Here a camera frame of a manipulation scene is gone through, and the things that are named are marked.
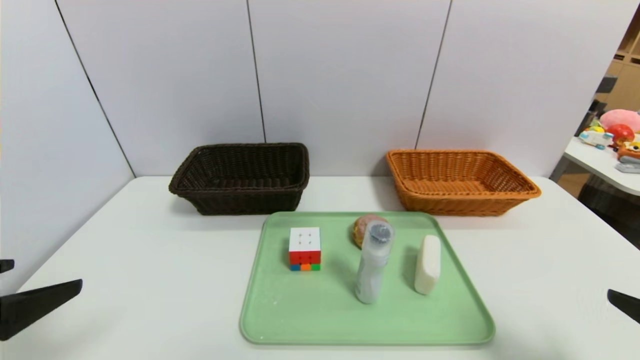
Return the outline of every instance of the basket rim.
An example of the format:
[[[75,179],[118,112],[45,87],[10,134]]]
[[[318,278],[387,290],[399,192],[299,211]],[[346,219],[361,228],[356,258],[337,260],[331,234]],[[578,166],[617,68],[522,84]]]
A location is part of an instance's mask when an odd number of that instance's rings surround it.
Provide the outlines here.
[[[529,186],[532,187],[532,190],[526,190],[521,192],[416,192],[415,190],[409,189],[407,185],[404,183],[404,179],[399,175],[399,169],[396,166],[395,161],[393,160],[393,155],[402,154],[402,153],[427,153],[427,154],[438,154],[438,153],[459,153],[459,154],[489,154],[495,156],[503,165],[507,166],[510,170],[512,170],[517,176],[520,176],[524,179]],[[408,195],[419,196],[422,199],[428,200],[436,200],[436,199],[450,199],[450,200],[529,200],[534,199],[542,195],[542,191],[529,177],[527,177],[522,171],[516,168],[512,163],[510,163],[506,158],[497,154],[496,152],[489,150],[472,150],[472,149],[394,149],[387,152],[387,163],[391,168],[391,173],[393,173],[394,179],[396,181],[396,186],[401,188],[401,191]]]
[[[233,188],[222,188],[222,189],[184,189],[178,188],[178,183],[184,177],[187,170],[191,166],[191,163],[195,159],[195,156],[202,149],[212,149],[217,147],[298,147],[302,150],[302,167],[303,167],[303,179],[299,183],[281,186],[278,188],[265,188],[259,186],[235,186]],[[305,144],[299,142],[278,142],[278,143],[217,143],[212,145],[201,145],[194,148],[187,158],[180,164],[178,170],[176,170],[175,174],[171,178],[169,182],[169,191],[178,196],[188,196],[188,195],[230,195],[230,193],[242,193],[242,195],[250,195],[250,194],[266,194],[266,193],[292,193],[299,192],[304,190],[309,182],[309,152]]]

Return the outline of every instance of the rubik's cube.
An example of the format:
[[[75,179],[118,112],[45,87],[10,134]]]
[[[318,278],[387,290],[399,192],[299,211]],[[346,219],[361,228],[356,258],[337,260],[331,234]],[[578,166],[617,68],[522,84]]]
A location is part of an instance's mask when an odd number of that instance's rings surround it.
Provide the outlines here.
[[[292,227],[289,235],[289,264],[292,271],[320,270],[320,228]]]

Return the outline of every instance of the pink plush toy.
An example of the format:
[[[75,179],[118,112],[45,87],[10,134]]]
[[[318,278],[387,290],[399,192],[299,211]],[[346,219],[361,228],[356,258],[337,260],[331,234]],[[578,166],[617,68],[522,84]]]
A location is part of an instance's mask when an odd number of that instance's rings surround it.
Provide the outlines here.
[[[640,115],[631,110],[611,110],[602,114],[600,117],[602,127],[609,129],[612,125],[624,124],[631,128],[634,133],[640,131]]]

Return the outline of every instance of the panel seam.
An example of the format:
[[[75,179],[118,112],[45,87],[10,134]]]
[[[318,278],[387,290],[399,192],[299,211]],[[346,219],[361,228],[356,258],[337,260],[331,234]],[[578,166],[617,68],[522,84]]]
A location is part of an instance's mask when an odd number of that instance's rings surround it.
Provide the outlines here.
[[[65,17],[62,16],[62,11],[60,10],[60,5],[58,4],[58,0],[54,0],[54,2],[56,3],[56,8],[58,9],[58,14],[60,14],[60,19],[62,19],[62,24],[65,26],[65,30],[67,30],[67,35],[69,36],[69,40],[71,40],[71,45],[74,47],[74,51],[76,52],[76,56],[78,61],[80,62],[80,66],[82,67],[82,70],[84,72],[84,76],[86,77],[87,82],[89,82],[89,86],[91,87],[91,90],[93,91],[93,96],[95,96],[95,100],[98,102],[98,105],[100,106],[100,110],[102,111],[102,115],[104,116],[104,119],[107,121],[107,124],[109,125],[109,128],[111,129],[111,133],[113,134],[113,138],[116,139],[116,143],[118,144],[118,147],[120,148],[120,152],[122,152],[122,156],[124,157],[124,160],[127,162],[127,166],[129,167],[129,170],[131,170],[131,173],[133,174],[133,177],[137,177],[136,173],[133,171],[133,168],[131,167],[131,163],[129,162],[129,159],[127,159],[127,155],[125,154],[124,150],[122,149],[122,144],[120,143],[120,141],[118,140],[118,137],[116,136],[115,131],[113,131],[113,126],[111,126],[111,122],[109,121],[109,117],[107,116],[107,113],[104,111],[104,107],[102,106],[102,103],[100,102],[100,98],[98,97],[98,94],[95,92],[95,88],[93,87],[93,83],[91,82],[91,79],[89,78],[89,74],[86,71],[86,68],[84,67],[84,63],[82,62],[82,59],[80,58],[80,53],[78,52],[78,49],[76,47],[76,43],[74,42],[74,39],[71,37],[71,32],[69,31],[69,28],[67,26],[67,22],[65,21]]]
[[[260,79],[258,77],[258,61],[255,56],[255,44],[253,43],[253,26],[251,24],[251,10],[249,9],[249,0],[246,0],[246,14],[249,20],[249,34],[251,35],[251,50],[253,51],[253,66],[255,67],[255,83],[258,86],[258,104],[260,105],[260,119],[262,121],[262,135],[264,142],[267,142],[267,131],[264,127],[264,112],[262,111],[262,95],[260,94]]]
[[[440,61],[440,52],[442,51],[442,44],[444,43],[444,35],[447,32],[447,25],[449,23],[449,14],[451,14],[451,6],[453,0],[449,0],[449,9],[447,9],[447,18],[444,20],[444,28],[442,29],[442,37],[440,38],[440,46],[438,47],[438,55],[436,56],[436,62],[433,65],[433,73],[431,74],[431,82],[429,82],[429,91],[427,92],[427,99],[424,102],[424,110],[422,111],[422,118],[420,119],[420,127],[418,128],[418,137],[415,139],[414,149],[418,149],[418,142],[420,141],[420,134],[422,133],[422,126],[424,125],[424,116],[427,114],[427,105],[429,104],[429,98],[431,97],[431,90],[433,89],[433,80],[436,78],[436,69],[438,68],[438,61]]]

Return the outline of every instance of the white wall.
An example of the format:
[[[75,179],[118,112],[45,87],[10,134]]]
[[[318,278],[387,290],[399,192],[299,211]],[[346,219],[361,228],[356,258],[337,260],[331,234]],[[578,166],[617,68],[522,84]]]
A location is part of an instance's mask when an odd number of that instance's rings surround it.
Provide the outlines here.
[[[312,175],[381,175],[414,148],[449,0],[250,0],[266,140]]]
[[[53,0],[4,0],[0,293],[15,291],[133,176]]]
[[[454,0],[418,148],[488,149],[548,176],[638,0]]]
[[[199,145],[264,142],[245,0],[58,3],[137,176],[172,175]]]

